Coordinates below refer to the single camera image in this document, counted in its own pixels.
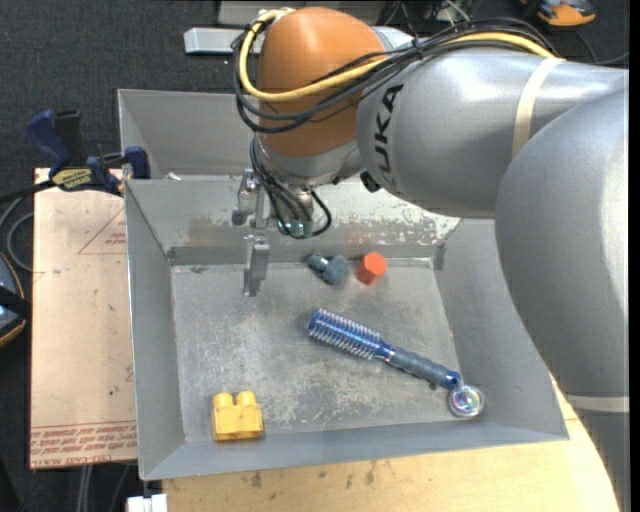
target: gray plastic piece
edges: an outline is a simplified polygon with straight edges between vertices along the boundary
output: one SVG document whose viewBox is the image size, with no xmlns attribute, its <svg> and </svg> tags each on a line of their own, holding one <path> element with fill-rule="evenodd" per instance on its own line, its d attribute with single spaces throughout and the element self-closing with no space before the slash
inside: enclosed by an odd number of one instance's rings
<svg viewBox="0 0 640 512">
<path fill-rule="evenodd" d="M 309 257 L 308 263 L 324 281 L 331 285 L 338 284 L 349 269 L 349 262 L 339 254 L 330 259 L 320 254 L 313 254 Z"/>
</svg>

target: brush bristles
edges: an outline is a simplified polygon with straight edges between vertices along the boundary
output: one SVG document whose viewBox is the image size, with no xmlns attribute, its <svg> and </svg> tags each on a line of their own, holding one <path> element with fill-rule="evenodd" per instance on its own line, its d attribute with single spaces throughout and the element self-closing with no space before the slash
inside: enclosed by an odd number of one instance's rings
<svg viewBox="0 0 640 512">
<path fill-rule="evenodd" d="M 374 356 L 380 341 L 380 334 L 373 329 L 326 309 L 313 314 L 309 336 L 363 359 Z"/>
</svg>

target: cardboard sheet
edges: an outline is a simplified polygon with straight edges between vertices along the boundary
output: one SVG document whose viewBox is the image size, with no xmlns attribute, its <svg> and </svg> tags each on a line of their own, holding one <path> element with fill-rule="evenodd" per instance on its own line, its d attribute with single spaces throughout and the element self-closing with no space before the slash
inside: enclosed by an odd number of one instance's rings
<svg viewBox="0 0 640 512">
<path fill-rule="evenodd" d="M 124 202 L 51 189 L 34 214 L 30 467 L 136 459 Z"/>
</svg>

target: blue clamp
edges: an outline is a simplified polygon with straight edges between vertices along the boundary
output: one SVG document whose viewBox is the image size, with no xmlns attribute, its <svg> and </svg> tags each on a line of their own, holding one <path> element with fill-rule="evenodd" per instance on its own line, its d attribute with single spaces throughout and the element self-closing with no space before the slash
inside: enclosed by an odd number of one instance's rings
<svg viewBox="0 0 640 512">
<path fill-rule="evenodd" d="M 80 118 L 78 111 L 56 116 L 52 110 L 45 110 L 27 125 L 31 142 L 53 159 L 49 170 L 52 186 L 68 192 L 101 190 L 120 196 L 122 180 L 114 176 L 110 168 L 129 165 L 131 177 L 150 178 L 149 161 L 140 146 L 130 146 L 124 154 L 87 156 L 80 136 Z"/>
</svg>

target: blue object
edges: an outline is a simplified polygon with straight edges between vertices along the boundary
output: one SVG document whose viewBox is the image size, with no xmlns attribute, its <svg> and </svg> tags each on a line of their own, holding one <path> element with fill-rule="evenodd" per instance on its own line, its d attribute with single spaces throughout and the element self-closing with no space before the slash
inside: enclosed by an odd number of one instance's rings
<svg viewBox="0 0 640 512">
<path fill-rule="evenodd" d="M 39 113 L 27 124 L 27 135 L 33 145 L 54 161 L 52 170 L 59 170 L 71 160 L 71 153 L 54 128 L 53 110 Z"/>
<path fill-rule="evenodd" d="M 73 128 L 79 130 L 79 112 L 66 113 L 66 115 L 66 118 L 59 119 L 60 122 L 68 121 L 72 117 Z M 126 148 L 124 155 L 110 156 L 106 159 L 89 156 L 86 159 L 86 163 L 82 162 L 84 165 L 69 165 L 72 160 L 72 151 L 66 146 L 63 137 L 56 132 L 55 120 L 56 117 L 53 111 L 45 110 L 29 121 L 26 131 L 36 148 L 53 159 L 54 165 L 49 170 L 49 180 L 62 190 L 67 192 L 102 190 L 119 196 L 121 195 L 120 185 L 122 185 L 122 181 L 111 174 L 109 168 L 110 166 L 119 167 L 123 164 L 131 166 L 132 175 L 136 179 L 149 179 L 151 177 L 147 155 L 140 146 Z M 70 144 L 78 145 L 75 144 L 80 142 L 78 139 L 79 136 L 72 138 Z"/>
<path fill-rule="evenodd" d="M 434 363 L 414 352 L 386 343 L 379 332 L 324 308 L 314 311 L 309 321 L 309 336 L 363 359 L 376 357 L 416 377 L 447 389 L 462 382 L 458 372 Z"/>
</svg>

